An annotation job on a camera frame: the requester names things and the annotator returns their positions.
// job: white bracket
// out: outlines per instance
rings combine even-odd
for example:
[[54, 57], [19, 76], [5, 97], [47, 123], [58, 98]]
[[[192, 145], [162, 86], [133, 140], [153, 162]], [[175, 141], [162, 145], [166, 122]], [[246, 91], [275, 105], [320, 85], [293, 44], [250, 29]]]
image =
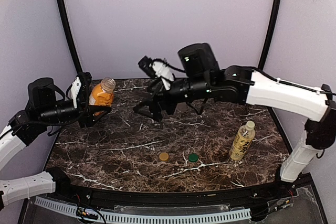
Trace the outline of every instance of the white bracket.
[[170, 89], [170, 83], [169, 81], [174, 81], [175, 78], [170, 71], [170, 67], [168, 67], [166, 64], [160, 62], [160, 61], [154, 61], [152, 63], [152, 68], [155, 71], [155, 74], [157, 77], [163, 77], [162, 82], [166, 90]]
[[71, 90], [70, 90], [73, 107], [75, 107], [75, 109], [77, 108], [77, 96], [78, 96], [81, 86], [82, 86], [82, 83], [80, 82], [79, 77], [76, 77], [74, 82], [72, 83]]

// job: plastic bottle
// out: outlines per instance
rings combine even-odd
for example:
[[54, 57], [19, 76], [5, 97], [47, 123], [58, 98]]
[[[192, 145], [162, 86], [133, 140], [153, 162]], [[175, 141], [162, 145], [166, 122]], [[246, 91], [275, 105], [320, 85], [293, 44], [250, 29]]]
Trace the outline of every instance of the plastic bottle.
[[112, 106], [114, 98], [115, 81], [105, 77], [100, 84], [96, 85], [90, 95], [90, 105]]
[[254, 127], [254, 122], [248, 121], [246, 125], [239, 128], [231, 150], [229, 151], [229, 156], [232, 160], [239, 161], [244, 157], [256, 135]]

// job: gold bottle cap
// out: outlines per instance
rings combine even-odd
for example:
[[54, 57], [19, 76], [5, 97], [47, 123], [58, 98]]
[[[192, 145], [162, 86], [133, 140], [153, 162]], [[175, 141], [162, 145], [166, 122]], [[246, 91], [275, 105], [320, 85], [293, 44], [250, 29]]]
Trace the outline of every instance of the gold bottle cap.
[[254, 129], [254, 127], [256, 126], [256, 124], [253, 121], [247, 121], [245, 128], [248, 131], [252, 131]]
[[166, 152], [162, 152], [159, 155], [160, 161], [167, 162], [169, 160], [169, 154]]

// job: white bottle cap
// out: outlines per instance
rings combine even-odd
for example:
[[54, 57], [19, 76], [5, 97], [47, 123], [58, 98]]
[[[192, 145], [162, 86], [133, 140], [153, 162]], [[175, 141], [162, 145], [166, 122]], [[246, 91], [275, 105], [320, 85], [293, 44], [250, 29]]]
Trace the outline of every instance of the white bottle cap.
[[245, 125], [245, 128], [248, 131], [252, 131], [255, 126], [256, 126], [256, 124], [253, 121], [247, 121], [247, 123]]

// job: white wall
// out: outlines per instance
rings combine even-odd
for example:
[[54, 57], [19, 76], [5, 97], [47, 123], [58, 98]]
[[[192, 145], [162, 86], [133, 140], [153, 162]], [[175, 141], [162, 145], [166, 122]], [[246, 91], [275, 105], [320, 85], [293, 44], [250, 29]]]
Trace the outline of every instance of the white wall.
[[208, 42], [221, 68], [258, 64], [273, 0], [66, 0], [84, 70], [145, 77], [148, 55], [180, 66], [177, 51]]
[[[336, 0], [281, 0], [265, 70], [294, 82], [336, 91]], [[277, 111], [294, 146], [306, 121]], [[336, 145], [309, 165], [330, 223], [336, 223]]]
[[[56, 0], [0, 0], [0, 125], [28, 101], [27, 86], [53, 77], [63, 90], [76, 76], [62, 30]], [[41, 172], [54, 138], [40, 136], [0, 172], [14, 179]], [[0, 212], [0, 224], [17, 223], [22, 202]]]

